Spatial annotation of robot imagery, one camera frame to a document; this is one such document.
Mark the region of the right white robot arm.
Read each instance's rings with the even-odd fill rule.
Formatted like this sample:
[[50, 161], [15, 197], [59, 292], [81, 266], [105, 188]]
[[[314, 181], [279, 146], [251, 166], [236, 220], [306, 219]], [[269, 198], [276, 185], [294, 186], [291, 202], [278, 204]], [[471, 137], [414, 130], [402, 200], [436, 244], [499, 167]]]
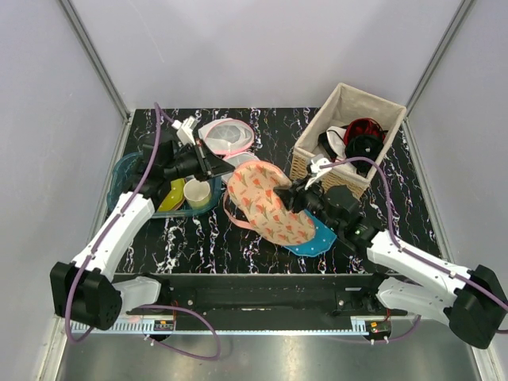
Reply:
[[359, 202], [346, 186], [323, 190], [306, 179], [275, 188], [285, 210], [308, 211], [330, 229], [340, 246], [364, 256], [411, 281], [374, 274], [360, 295], [368, 314], [403, 310], [448, 326], [463, 342], [486, 349], [507, 315], [507, 297], [493, 270], [472, 270], [442, 260], [398, 239], [359, 212]]

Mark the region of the floral mesh laundry bag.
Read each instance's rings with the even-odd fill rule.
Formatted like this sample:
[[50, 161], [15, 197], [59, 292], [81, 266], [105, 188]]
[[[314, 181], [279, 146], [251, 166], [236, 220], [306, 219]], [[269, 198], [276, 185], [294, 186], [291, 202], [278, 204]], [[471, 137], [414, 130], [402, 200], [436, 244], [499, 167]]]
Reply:
[[[258, 233], [272, 244], [305, 244], [315, 236], [314, 222], [303, 211], [286, 210], [275, 193], [276, 187], [290, 185], [290, 179], [274, 164], [248, 161], [238, 166], [227, 182], [222, 205], [234, 225]], [[235, 218], [227, 210], [229, 202], [243, 213], [245, 220]]]

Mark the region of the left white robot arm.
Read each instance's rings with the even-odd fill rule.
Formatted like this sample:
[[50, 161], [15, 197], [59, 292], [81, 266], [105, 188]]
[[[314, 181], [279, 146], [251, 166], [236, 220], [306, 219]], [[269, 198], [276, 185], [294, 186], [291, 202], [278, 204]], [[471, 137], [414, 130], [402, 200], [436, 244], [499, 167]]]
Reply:
[[148, 138], [117, 205], [94, 238], [69, 263], [58, 262], [50, 271], [56, 315], [107, 330], [118, 316], [146, 306], [163, 314], [171, 295], [154, 276], [114, 282], [117, 266], [144, 224], [152, 218], [177, 179], [200, 181], [221, 178], [234, 166], [215, 155], [203, 140], [175, 149], [169, 133]]

